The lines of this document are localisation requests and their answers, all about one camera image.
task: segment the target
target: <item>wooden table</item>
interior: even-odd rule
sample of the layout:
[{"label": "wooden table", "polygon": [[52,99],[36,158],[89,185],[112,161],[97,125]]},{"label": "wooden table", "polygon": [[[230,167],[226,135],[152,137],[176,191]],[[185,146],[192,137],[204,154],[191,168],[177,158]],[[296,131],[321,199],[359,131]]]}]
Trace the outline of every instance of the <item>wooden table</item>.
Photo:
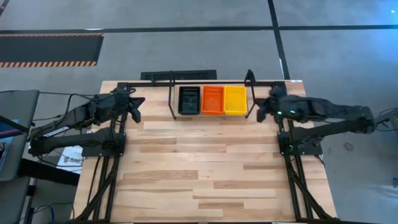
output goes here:
[{"label": "wooden table", "polygon": [[[101,93],[109,93],[118,82],[103,82]],[[302,82],[286,81],[286,87],[288,94],[305,94]],[[126,122],[127,145],[119,163],[112,222],[295,220],[285,162],[276,139],[278,127],[272,117],[257,123],[256,106],[248,119],[177,116],[173,120],[168,87],[136,90],[133,96],[144,96],[146,101],[139,108],[142,122],[136,124],[130,116]],[[173,89],[172,100],[178,97],[177,90]],[[268,97],[269,90],[255,87],[256,97]],[[252,105],[250,88],[248,105]],[[107,126],[109,123],[104,123],[101,128]],[[314,156],[302,156],[302,160],[309,191],[335,216],[324,166]],[[74,204],[77,215],[86,206],[95,163],[95,157],[84,161]],[[299,189],[297,192],[304,217],[302,195]]]}]

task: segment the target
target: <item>concrete floor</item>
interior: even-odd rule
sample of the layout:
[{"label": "concrete floor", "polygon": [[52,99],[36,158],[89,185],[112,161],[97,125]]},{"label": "concrete floor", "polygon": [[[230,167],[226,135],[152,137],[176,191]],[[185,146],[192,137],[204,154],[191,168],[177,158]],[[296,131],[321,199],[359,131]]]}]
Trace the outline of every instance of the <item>concrete floor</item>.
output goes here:
[{"label": "concrete floor", "polygon": [[[274,0],[280,26],[398,24],[394,0]],[[175,26],[271,26],[265,0],[10,0],[0,30],[92,29]],[[367,105],[375,116],[398,100],[398,30],[281,31],[291,79],[307,95],[334,103]],[[138,80],[141,72],[217,69],[219,79],[280,80],[273,31],[105,34],[98,66],[2,68],[1,90],[39,89],[97,93],[103,80]],[[60,114],[66,97],[42,95],[36,118]],[[72,106],[82,101],[76,99]],[[347,151],[344,143],[353,145]],[[398,220],[397,136],[339,134],[323,142],[326,171],[339,218],[361,222]],[[57,189],[62,198],[48,193]],[[73,187],[39,181],[34,205],[73,201]],[[69,208],[56,208],[57,220]],[[38,214],[34,223],[49,221]]]}]

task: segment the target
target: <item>white paper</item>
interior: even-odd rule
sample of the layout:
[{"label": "white paper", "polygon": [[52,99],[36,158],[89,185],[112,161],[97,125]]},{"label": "white paper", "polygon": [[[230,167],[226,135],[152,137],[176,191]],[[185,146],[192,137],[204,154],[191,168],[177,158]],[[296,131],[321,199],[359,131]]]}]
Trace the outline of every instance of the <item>white paper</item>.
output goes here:
[{"label": "white paper", "polygon": [[82,150],[83,148],[80,146],[65,147],[65,149],[62,152],[62,156],[58,161],[57,168],[74,172],[76,174],[80,174],[81,167],[59,167],[59,166],[82,166],[83,165],[83,157],[81,156]]}]

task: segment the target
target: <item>plastic bin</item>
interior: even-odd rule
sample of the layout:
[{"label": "plastic bin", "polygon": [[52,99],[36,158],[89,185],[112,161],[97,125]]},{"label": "plastic bin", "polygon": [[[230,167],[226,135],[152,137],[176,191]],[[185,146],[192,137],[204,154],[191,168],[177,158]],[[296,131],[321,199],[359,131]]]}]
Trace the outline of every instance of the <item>plastic bin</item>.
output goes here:
[{"label": "plastic bin", "polygon": [[225,114],[242,116],[248,112],[248,99],[245,86],[225,86]]},{"label": "plastic bin", "polygon": [[203,114],[224,114],[224,87],[203,86],[203,99],[201,101],[201,112]]},{"label": "plastic bin", "polygon": [[200,113],[200,87],[180,86],[178,95],[179,114],[195,115]]}]

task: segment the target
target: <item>yellow tray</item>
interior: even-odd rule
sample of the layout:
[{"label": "yellow tray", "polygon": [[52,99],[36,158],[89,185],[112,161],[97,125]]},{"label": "yellow tray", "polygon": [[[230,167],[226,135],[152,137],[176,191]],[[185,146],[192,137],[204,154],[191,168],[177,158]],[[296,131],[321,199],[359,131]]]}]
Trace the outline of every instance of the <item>yellow tray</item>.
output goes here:
[{"label": "yellow tray", "polygon": [[235,116],[242,116],[248,112],[245,86],[225,86],[224,112]]}]

